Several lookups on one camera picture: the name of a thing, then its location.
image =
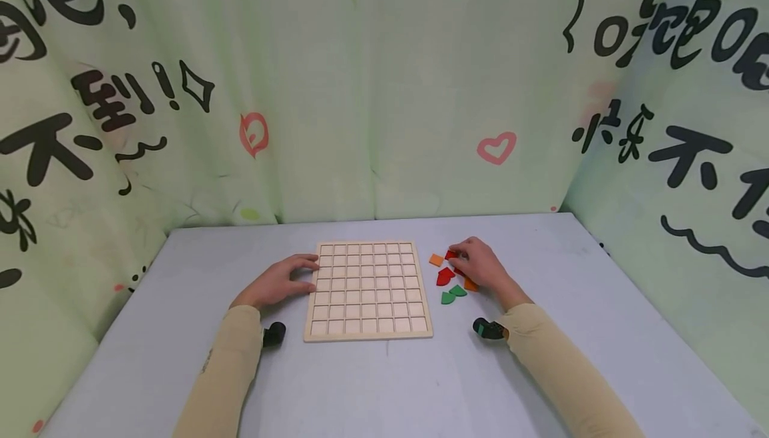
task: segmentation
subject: red doodle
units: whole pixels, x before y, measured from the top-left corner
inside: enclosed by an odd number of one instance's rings
[[[254,141],[256,140],[256,134],[248,133],[248,126],[251,125],[251,123],[254,121],[261,123],[262,128],[264,129],[264,135],[257,144],[254,144]],[[249,113],[247,116],[245,116],[245,118],[243,118],[243,115],[241,114],[240,138],[243,148],[248,151],[248,154],[251,154],[252,158],[256,158],[256,154],[259,151],[267,148],[267,145],[270,141],[270,133],[267,130],[267,121],[264,120],[264,116],[259,113]]]

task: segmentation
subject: orange piece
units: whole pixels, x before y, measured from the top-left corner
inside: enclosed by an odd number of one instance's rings
[[[441,265],[443,264],[443,256],[439,256],[436,254],[430,256],[430,264],[433,266],[441,267]]]
[[[465,278],[465,290],[467,291],[479,291],[479,285],[476,285],[470,278]]]

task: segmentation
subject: table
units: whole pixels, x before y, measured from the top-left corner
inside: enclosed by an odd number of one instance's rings
[[[173,231],[45,438],[170,437],[234,296],[269,264],[325,240],[414,240],[431,339],[304,343],[307,297],[263,317],[288,327],[262,353],[241,437],[566,437],[505,343],[471,330],[500,310],[440,305],[432,252],[480,236],[600,369],[652,437],[763,437],[704,363],[571,214],[323,222]]]

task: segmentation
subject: forearm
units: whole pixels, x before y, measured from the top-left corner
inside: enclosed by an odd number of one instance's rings
[[[575,438],[643,438],[609,384],[545,311],[535,304],[508,310],[498,322],[507,344],[555,405]]]
[[[236,306],[224,315],[197,381],[174,429],[174,438],[235,438],[243,400],[262,353],[256,308]]]

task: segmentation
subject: right hand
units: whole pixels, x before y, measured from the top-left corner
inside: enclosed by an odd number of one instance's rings
[[[533,302],[524,290],[513,280],[491,247],[475,236],[449,246],[461,257],[451,258],[451,266],[464,272],[480,286],[489,287],[505,310],[524,302]]]

